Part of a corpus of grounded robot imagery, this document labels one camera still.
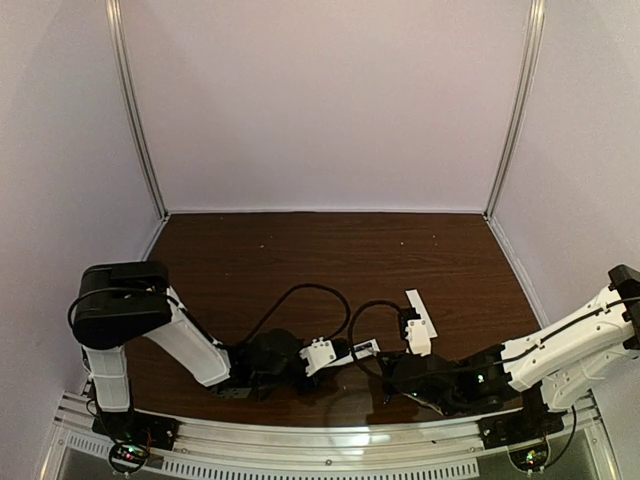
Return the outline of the white remote control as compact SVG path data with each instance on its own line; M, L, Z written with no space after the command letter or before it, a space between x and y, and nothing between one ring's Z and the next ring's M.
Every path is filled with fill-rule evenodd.
M338 338L332 341L334 348L335 359L331 363L331 366L341 366L354 362L349 342L346 338ZM357 343L353 346L357 359L365 359L371 356L376 356L380 352L379 345L375 339Z

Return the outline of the white battery cover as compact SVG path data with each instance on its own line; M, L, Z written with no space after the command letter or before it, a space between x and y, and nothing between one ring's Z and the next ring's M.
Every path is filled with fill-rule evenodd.
M412 308L416 310L419 318L424 321L428 336L430 338L437 338L438 333L429 315L429 312L423 302L423 299L417 289L410 289L405 291L405 295Z

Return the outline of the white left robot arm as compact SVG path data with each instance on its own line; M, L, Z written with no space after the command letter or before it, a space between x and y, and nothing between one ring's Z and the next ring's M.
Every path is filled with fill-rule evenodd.
M211 336L179 299L159 262L87 268L68 323L87 358L103 412L133 407L125 345L139 337L159 345L218 398L261 400L280 387L305 395L319 386L301 339L287 330L273 329L237 346Z

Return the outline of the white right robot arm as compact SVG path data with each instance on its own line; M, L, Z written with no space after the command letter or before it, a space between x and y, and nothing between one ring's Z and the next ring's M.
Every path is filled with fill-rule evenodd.
M459 361L409 351L384 363L383 381L443 416L500 410L514 398L560 413L639 350L639 272L621 264L585 305L537 332Z

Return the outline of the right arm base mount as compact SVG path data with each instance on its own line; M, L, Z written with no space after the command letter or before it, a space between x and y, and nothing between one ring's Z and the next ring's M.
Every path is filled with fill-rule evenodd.
M522 393L522 408L481 418L477 424L485 450L507 447L511 464L527 475L542 473L551 464L548 436L564 429L563 413L552 413L540 388Z

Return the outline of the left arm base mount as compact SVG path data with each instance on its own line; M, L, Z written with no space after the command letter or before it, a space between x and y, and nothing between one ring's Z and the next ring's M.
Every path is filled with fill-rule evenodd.
M107 461L117 474L129 477L140 471L150 459L152 449L173 449L180 425L175 418L132 408L126 412L105 412L95 399L89 399L85 408L93 417L92 431L111 441Z

